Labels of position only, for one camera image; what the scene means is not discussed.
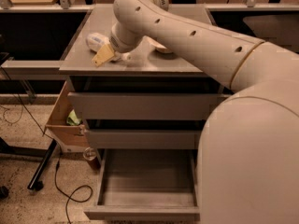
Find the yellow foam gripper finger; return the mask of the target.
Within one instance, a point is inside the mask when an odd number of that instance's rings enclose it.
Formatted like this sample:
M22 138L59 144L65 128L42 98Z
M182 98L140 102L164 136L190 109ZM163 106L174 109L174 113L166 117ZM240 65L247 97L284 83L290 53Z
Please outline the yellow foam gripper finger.
M115 51L110 44L103 45L92 58L95 66L100 66L106 62L111 61L115 56Z

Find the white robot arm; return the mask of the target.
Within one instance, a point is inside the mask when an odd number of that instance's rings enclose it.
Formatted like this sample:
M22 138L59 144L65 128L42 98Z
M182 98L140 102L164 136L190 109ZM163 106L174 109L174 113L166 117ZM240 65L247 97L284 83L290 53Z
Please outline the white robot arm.
M232 91L209 116L197 162L201 224L299 224L299 58L259 38L115 0L110 44L149 36Z

